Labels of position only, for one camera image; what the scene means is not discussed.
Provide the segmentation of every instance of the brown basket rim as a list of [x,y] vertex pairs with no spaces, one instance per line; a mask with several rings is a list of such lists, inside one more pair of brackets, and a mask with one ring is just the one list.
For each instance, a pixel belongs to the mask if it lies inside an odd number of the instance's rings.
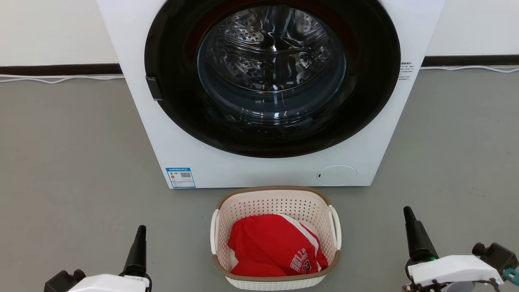
[[[249,192],[257,192],[257,191],[284,191],[284,190],[312,192],[312,193],[320,196],[328,206],[330,206],[332,204],[332,202],[330,202],[330,199],[328,199],[328,197],[326,197],[322,192],[320,192],[319,190],[314,189],[314,188],[300,187],[300,186],[295,186],[295,185],[269,185],[266,187],[245,188],[245,189],[240,189],[240,190],[231,192],[230,194],[225,196],[225,198],[223,198],[220,201],[220,203],[217,206],[217,209],[219,210],[222,207],[222,205],[224,204],[224,202],[234,195],[238,195],[238,194],[242,194],[242,193],[249,193]],[[328,268],[326,268],[318,273],[307,274],[307,275],[297,275],[297,276],[285,276],[285,277],[249,277],[249,276],[238,276],[238,275],[231,274],[229,271],[225,270],[224,267],[220,264],[220,262],[218,261],[218,256],[213,255],[214,264],[216,265],[216,268],[220,271],[220,273],[222,273],[227,278],[237,280],[237,281],[247,281],[247,282],[286,282],[286,281],[298,281],[298,280],[319,278],[319,277],[325,276],[328,273],[330,273],[339,263],[339,258],[340,258],[340,250],[337,250],[335,252],[335,257],[333,258],[333,261],[330,263],[330,265],[328,265]]]

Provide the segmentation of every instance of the basket handle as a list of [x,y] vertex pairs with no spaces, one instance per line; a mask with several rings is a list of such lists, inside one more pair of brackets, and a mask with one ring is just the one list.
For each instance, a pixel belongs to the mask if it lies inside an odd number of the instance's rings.
[[213,218],[211,219],[211,252],[216,255],[216,242],[218,242],[218,218],[220,210],[216,209],[213,213]]
[[334,234],[335,236],[333,239],[335,241],[335,246],[337,247],[337,250],[340,250],[340,247],[343,244],[343,235],[340,230],[339,215],[337,214],[337,211],[335,210],[335,208],[332,205],[328,206],[328,208],[330,208],[330,211],[332,212],[332,217],[333,217],[332,226],[335,227],[335,234]]

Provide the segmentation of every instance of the teal connector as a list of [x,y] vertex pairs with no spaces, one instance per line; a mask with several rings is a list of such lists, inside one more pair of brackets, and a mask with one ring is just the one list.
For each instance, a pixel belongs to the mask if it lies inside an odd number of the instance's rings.
[[510,283],[514,284],[515,286],[519,286],[519,273],[515,269],[508,268],[504,272],[503,276],[505,279],[510,281]]

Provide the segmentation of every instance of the blue and white sticker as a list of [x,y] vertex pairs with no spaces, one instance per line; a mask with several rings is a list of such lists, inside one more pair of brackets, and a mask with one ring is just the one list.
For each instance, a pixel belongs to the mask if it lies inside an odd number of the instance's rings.
[[191,168],[166,168],[169,180],[174,189],[194,189],[196,188]]

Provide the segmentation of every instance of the gray floor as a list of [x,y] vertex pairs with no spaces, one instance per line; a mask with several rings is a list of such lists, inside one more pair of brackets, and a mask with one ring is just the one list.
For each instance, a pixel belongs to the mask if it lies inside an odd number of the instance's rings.
[[[478,241],[519,253],[518,125],[519,73],[421,72],[373,185],[323,189],[343,256],[305,291],[400,291],[406,205],[440,256]],[[2,291],[42,290],[61,270],[117,274],[140,224],[154,291],[236,290],[209,249],[229,190],[167,188],[123,80],[1,84],[0,137]]]

